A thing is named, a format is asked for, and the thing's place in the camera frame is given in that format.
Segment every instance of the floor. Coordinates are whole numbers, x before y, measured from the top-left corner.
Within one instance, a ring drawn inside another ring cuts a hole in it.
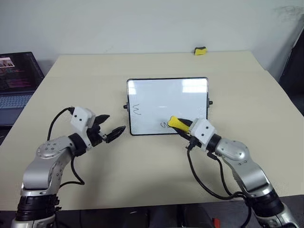
[[[300,227],[304,227],[304,195],[282,197],[281,200],[289,207]],[[247,216],[247,207],[242,201],[187,204],[183,206],[192,210],[191,215],[197,213],[200,220],[203,214],[201,208],[204,208],[211,218],[218,218],[220,220],[221,228],[240,227]],[[65,210],[59,211],[57,218],[60,228],[127,228],[126,221],[130,222],[130,220],[135,224],[132,228],[172,228],[179,225],[178,208],[178,205],[166,205],[81,211]],[[3,224],[0,227],[9,228],[14,215],[13,211],[1,211],[0,220],[2,220]],[[259,227],[254,216],[251,217],[251,221],[247,227]]]

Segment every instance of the beige tabletop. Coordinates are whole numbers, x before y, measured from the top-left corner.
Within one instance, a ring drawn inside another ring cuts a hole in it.
[[[279,84],[250,52],[61,56],[0,147],[0,210],[15,210],[25,168],[45,142],[50,122],[64,107],[82,106],[111,117],[105,133],[126,125],[111,144],[76,159],[85,185],[59,191],[63,209],[97,209],[217,201],[193,178],[186,140],[178,135],[131,136],[126,80],[206,76],[218,134],[245,143],[279,196],[304,193],[304,119]],[[54,125],[52,138],[70,135],[70,115]],[[224,195],[219,167],[198,148],[191,153],[204,183]],[[231,191],[238,190],[224,165]],[[69,165],[62,181],[74,180]]]

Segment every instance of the yellow sponge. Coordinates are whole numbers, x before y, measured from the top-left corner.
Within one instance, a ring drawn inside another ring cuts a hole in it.
[[[181,122],[176,116],[171,117],[171,119],[168,121],[168,126],[176,127],[178,129],[183,130],[186,133],[189,131],[189,127],[183,122]]]
[[[207,48],[206,47],[196,47],[194,49],[194,55],[195,56],[199,56],[199,55],[204,55],[207,52]]]

